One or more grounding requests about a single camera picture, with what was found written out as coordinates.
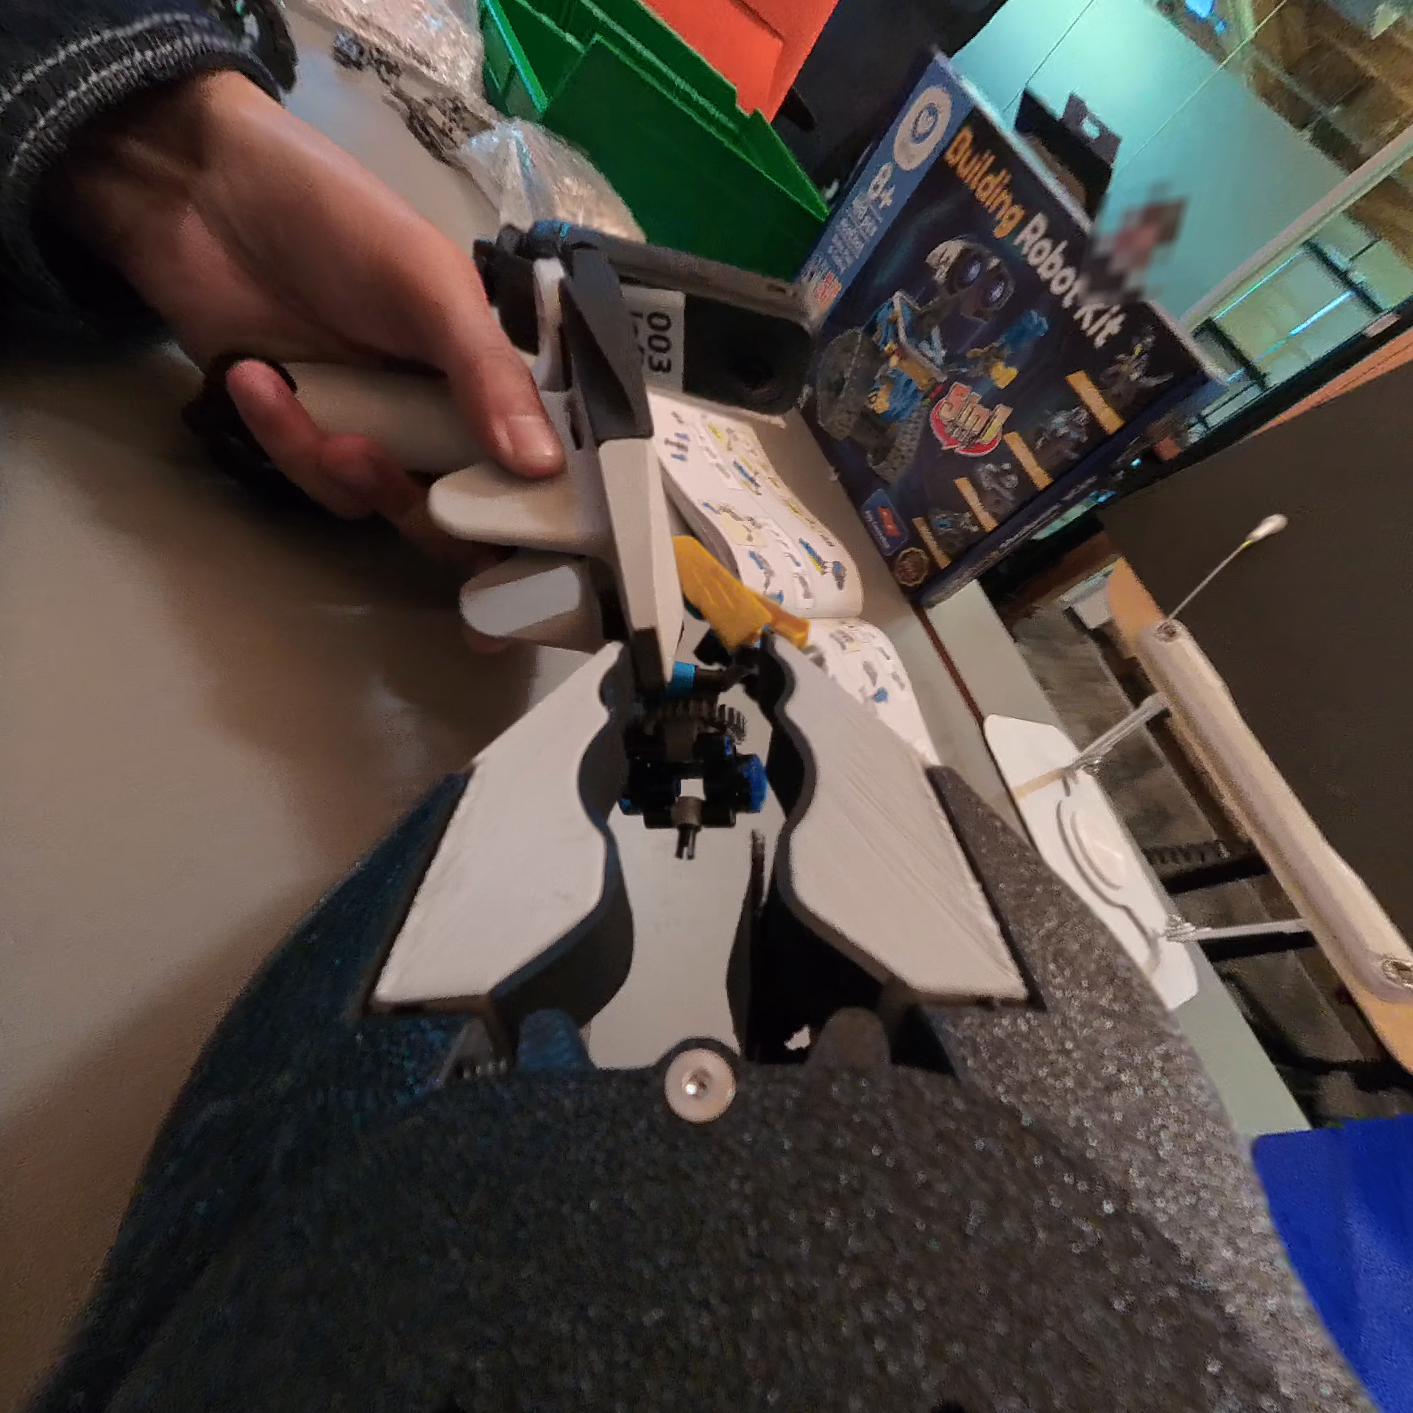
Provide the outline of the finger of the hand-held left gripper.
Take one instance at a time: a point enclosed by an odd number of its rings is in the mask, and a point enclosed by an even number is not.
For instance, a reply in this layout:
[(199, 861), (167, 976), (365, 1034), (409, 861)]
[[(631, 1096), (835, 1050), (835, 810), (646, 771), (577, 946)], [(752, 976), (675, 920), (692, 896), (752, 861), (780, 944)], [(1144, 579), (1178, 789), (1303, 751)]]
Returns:
[(664, 695), (688, 627), (664, 466), (648, 438), (618, 438), (599, 447), (599, 469), (631, 663), (641, 684)]

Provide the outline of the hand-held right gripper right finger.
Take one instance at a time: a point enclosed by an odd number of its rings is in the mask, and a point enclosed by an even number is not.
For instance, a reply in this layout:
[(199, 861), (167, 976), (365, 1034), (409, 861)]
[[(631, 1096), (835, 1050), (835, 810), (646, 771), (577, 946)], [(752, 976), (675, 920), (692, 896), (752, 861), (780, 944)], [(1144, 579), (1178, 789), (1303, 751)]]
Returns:
[(752, 675), (785, 830), (745, 913), (745, 1057), (802, 1062), (840, 1012), (921, 1055), (930, 1009), (1024, 1009), (1031, 976), (944, 807), (944, 767), (771, 637)]

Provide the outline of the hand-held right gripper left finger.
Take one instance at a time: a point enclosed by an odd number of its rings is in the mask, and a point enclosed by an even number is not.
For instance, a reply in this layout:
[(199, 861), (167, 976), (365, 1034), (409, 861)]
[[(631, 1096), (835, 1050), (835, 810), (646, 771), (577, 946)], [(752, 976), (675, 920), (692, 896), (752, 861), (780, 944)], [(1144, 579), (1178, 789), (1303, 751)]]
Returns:
[(519, 1039), (590, 1028), (631, 976), (613, 810), (627, 792), (631, 657), (599, 647), (476, 756), (367, 996), (371, 1012), (468, 1012)]

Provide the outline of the blue yellow brick assembly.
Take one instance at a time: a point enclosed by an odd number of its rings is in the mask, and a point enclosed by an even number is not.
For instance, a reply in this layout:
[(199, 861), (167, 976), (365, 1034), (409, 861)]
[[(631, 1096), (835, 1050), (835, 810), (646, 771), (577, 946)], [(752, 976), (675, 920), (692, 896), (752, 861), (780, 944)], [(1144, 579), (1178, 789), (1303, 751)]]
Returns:
[(698, 538), (674, 538), (688, 607), (697, 607), (729, 654), (757, 647), (764, 637), (790, 647), (811, 646), (811, 619), (742, 584)]

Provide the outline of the black blue gear brick assembly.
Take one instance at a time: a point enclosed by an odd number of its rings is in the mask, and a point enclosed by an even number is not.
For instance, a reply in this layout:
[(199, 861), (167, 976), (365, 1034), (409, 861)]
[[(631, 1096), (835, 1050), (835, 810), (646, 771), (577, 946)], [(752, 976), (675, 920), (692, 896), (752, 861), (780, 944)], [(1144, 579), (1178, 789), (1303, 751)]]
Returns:
[(745, 746), (745, 713), (729, 690), (757, 690), (760, 647), (722, 663), (674, 663), (664, 684), (636, 684), (627, 717), (623, 813), (675, 831), (675, 861), (697, 861), (698, 831), (733, 830), (771, 800), (771, 767)]

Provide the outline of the person's left forearm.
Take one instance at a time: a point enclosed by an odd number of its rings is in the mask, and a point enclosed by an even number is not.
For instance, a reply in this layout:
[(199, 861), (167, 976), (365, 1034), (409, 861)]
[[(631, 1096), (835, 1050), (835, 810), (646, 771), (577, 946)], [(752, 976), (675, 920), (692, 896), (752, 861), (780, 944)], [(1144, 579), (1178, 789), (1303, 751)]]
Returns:
[(264, 92), (294, 89), (282, 5), (206, 0), (3, 0), (0, 5), (0, 336), (9, 348), (106, 347), (157, 312), (64, 233), (50, 178), (72, 142), (167, 82), (235, 69)]

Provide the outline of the white desk lamp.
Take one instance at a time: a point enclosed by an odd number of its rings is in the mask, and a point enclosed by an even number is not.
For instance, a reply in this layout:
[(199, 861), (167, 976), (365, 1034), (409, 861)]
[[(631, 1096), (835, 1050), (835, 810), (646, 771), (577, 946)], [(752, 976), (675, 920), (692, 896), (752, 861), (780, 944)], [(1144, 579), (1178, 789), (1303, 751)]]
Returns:
[[(1248, 538), (1211, 573), (1203, 573), (1186, 596), (1178, 596), (1175, 611), (1158, 611), (1130, 565), (1116, 569), (1116, 588), (1107, 595), (1110, 618), (1154, 690), (1086, 751), (1078, 751), (1058, 725), (1002, 713), (986, 717), (986, 746), (1037, 853), (1130, 946), (1167, 1009), (1196, 996), (1196, 952), (1217, 961), (1315, 944), (1382, 1050), (1409, 1073), (1413, 952), (1406, 928), (1320, 831), (1312, 810), (1248, 725), (1233, 690), (1185, 627), (1196, 595), (1205, 595), (1217, 573), (1224, 573), (1256, 541), (1276, 538), (1283, 524), (1283, 517), (1256, 522)], [(1175, 892), (1154, 878), (1154, 864), (1144, 855), (1096, 782), (1102, 760), (1110, 760), (1121, 741), (1135, 736), (1154, 717), (1175, 717), (1231, 820), (1292, 900), (1292, 920), (1211, 928), (1178, 916)]]

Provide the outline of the person's left hand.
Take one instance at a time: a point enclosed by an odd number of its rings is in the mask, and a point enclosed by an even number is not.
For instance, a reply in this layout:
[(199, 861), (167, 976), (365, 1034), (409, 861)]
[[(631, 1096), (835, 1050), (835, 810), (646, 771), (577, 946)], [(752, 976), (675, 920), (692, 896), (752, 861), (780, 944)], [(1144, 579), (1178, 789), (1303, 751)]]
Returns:
[(428, 489), (360, 433), (322, 433), (272, 363), (417, 363), (452, 380), (476, 441), (506, 469), (564, 469), (534, 375), (478, 268), (403, 195), (246, 75), (199, 75), (81, 130), (62, 166), (68, 232), (106, 256), (176, 347), (226, 374), (272, 466), (339, 522), (385, 522), (459, 569)]

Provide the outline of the open instruction booklet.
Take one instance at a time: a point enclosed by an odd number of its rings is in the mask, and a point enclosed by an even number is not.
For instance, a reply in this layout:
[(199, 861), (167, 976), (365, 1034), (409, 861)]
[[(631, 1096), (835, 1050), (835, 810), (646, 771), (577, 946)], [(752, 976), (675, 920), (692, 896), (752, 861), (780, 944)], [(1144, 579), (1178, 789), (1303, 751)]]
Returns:
[(752, 417), (648, 393), (653, 447), (688, 527), (757, 595), (805, 619), (805, 654), (889, 723), (926, 764), (911, 675), (892, 640), (860, 618), (860, 569), (840, 533), (780, 479)]

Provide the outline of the green plastic bin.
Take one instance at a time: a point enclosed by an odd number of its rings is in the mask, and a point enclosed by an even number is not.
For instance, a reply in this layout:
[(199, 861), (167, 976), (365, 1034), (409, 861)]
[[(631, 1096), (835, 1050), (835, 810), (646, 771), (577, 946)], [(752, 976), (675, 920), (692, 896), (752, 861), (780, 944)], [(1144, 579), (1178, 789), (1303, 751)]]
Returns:
[(636, 0), (485, 0), (485, 92), (579, 145), (648, 245), (790, 281), (822, 199), (764, 117)]

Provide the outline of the dark blue toy set box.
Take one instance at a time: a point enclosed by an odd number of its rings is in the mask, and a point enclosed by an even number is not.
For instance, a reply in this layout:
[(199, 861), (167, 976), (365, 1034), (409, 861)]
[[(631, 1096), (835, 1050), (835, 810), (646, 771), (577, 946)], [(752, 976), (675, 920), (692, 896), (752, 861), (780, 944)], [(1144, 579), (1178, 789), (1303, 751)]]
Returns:
[(1211, 360), (1107, 268), (1071, 195), (944, 56), (856, 166), (802, 296), (805, 430), (918, 607), (1217, 396)]

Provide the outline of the orange plastic bin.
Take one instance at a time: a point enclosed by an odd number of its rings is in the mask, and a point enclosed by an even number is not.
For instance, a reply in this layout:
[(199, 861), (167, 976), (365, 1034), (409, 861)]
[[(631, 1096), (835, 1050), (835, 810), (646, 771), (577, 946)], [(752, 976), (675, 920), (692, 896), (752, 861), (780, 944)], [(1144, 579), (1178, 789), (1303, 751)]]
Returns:
[(646, 0), (733, 89), (773, 119), (840, 0)]

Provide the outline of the black partition panel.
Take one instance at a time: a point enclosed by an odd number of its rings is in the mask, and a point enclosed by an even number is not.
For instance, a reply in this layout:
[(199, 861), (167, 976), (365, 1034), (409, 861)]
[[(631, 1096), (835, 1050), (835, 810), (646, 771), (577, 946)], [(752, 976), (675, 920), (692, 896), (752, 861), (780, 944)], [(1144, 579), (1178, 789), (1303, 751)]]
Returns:
[(1265, 517), (1185, 627), (1260, 751), (1392, 916), (1413, 883), (1413, 374), (1382, 374), (1107, 511), (1178, 596)]

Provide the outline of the blue plastic bin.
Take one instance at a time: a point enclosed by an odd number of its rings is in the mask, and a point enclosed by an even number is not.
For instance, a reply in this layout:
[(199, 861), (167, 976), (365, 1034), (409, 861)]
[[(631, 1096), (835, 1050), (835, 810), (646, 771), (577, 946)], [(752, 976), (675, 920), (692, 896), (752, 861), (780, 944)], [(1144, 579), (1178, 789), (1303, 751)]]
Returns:
[(1413, 1406), (1413, 1118), (1252, 1142), (1282, 1241), (1373, 1404)]

